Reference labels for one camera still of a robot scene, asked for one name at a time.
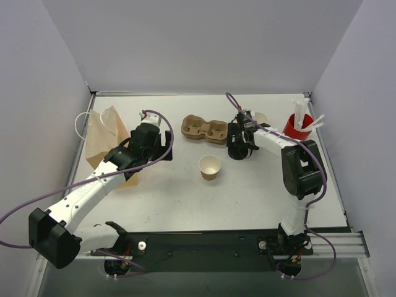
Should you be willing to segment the brown paper coffee cup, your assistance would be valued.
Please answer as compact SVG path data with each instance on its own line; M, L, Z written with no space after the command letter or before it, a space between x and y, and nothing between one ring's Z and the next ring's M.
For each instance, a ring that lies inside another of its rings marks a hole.
M211 181L217 177L221 169L221 162L216 156L205 155L199 160L199 169L201 176L205 180Z

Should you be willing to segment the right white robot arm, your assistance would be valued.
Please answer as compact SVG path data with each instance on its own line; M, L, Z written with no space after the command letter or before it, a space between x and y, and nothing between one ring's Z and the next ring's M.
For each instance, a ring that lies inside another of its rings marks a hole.
M228 155L234 160L249 158L259 149L280 157L283 184L291 204L280 227L288 236L304 233L309 204L317 194L323 194L327 186L327 173L316 142L289 138L244 110L228 123L226 146Z

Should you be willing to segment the black plastic cup lid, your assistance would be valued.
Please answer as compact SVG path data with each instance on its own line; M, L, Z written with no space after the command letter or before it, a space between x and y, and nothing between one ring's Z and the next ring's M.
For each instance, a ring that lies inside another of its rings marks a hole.
M228 147L228 155L236 161L244 160L252 155L253 150L247 146Z

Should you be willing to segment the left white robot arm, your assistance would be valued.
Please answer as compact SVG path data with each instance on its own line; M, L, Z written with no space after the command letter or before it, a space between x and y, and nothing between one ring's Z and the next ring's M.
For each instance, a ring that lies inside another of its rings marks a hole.
M107 249L117 255L133 247L129 233L117 223L79 225L135 173L161 160L172 160L173 130L160 132L166 118L153 110L142 111L140 117L130 136L112 148L87 179L74 184L74 191L48 209L37 208L29 215L29 245L57 269L68 266L80 253Z

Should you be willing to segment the stack of paper cups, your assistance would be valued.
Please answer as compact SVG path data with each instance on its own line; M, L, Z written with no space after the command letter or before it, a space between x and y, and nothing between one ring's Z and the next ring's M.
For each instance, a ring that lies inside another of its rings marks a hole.
M261 112L254 112L253 119L262 127L269 127L269 119L266 114Z

